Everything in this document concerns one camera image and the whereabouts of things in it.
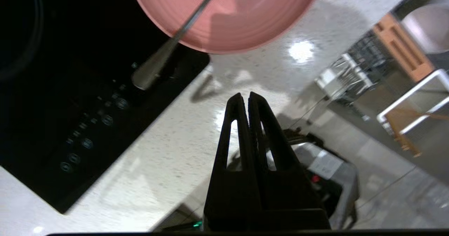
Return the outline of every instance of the metal spoon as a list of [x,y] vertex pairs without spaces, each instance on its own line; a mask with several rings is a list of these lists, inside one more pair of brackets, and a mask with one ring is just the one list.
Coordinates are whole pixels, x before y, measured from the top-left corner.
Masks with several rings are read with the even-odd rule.
[[170,55],[172,55],[173,51],[178,46],[179,40],[181,40],[184,34],[195,23],[209,1],[210,0],[204,0],[184,25],[179,28],[175,35],[164,43],[157,52],[151,55],[150,58],[148,58],[148,60],[134,72],[131,80],[136,87],[141,90],[147,90],[156,78],[159,77],[159,73],[163,70]]

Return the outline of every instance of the kitchen counter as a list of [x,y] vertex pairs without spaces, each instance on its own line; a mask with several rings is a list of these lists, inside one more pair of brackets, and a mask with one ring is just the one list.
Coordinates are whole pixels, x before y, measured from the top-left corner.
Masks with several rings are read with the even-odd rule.
[[[226,101],[265,97],[275,114],[400,0],[316,0],[286,35],[212,62],[66,215],[0,169],[0,234],[148,231],[210,175]],[[289,112],[291,119],[300,112]],[[230,154],[238,150],[231,130]]]

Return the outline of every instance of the black induction cooktop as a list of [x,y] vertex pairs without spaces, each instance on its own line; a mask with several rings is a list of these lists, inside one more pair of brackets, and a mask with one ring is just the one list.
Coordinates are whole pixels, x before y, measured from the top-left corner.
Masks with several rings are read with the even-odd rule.
[[136,0],[2,2],[0,163],[64,213],[209,57],[179,46],[141,91],[130,76],[168,37]]

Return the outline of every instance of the floor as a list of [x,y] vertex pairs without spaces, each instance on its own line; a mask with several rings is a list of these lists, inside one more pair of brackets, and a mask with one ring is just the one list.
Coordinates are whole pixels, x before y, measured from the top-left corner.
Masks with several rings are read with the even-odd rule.
[[[300,126],[323,138],[358,168],[361,197],[354,229],[448,228],[449,188],[336,115],[323,98],[312,84],[277,117],[283,128]],[[284,124],[292,123],[289,111],[303,111],[293,126]],[[208,185],[206,178],[153,230],[201,220]]]

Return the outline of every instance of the white countertop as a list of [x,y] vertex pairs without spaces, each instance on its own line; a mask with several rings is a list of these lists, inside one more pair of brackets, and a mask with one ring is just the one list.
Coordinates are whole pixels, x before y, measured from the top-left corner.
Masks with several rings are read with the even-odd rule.
[[[61,215],[3,168],[0,235],[148,231],[210,175],[226,101],[265,97],[275,114],[400,0],[316,0],[275,42],[245,54],[214,55],[208,68],[88,192]],[[197,91],[212,76],[211,83]],[[236,130],[231,135],[236,137]],[[231,142],[229,151],[238,149]]]

